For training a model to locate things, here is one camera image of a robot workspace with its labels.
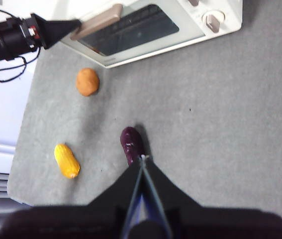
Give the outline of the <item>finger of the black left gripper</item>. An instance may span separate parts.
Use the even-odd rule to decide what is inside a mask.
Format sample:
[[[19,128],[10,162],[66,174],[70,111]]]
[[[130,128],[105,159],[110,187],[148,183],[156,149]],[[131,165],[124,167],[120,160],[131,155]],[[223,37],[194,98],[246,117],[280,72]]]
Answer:
[[[72,20],[45,20],[42,17],[32,14],[34,26],[34,40],[44,49],[49,49],[69,33],[78,29],[82,23],[78,19]]]

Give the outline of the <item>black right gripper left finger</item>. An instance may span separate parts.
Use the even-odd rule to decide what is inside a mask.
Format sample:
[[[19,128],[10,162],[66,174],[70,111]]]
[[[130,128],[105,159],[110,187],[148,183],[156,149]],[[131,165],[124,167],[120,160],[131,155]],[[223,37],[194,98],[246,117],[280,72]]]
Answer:
[[[141,158],[136,159],[103,193],[88,204],[89,238],[127,238],[137,207],[142,179]]]

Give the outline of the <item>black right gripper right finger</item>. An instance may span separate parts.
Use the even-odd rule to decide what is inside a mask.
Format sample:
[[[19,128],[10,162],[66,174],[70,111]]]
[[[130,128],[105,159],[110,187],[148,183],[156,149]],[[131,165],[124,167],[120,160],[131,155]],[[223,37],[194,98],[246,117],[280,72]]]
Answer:
[[[180,238],[181,210],[202,206],[178,188],[150,158],[143,159],[143,180],[149,218],[163,228],[168,238]]]

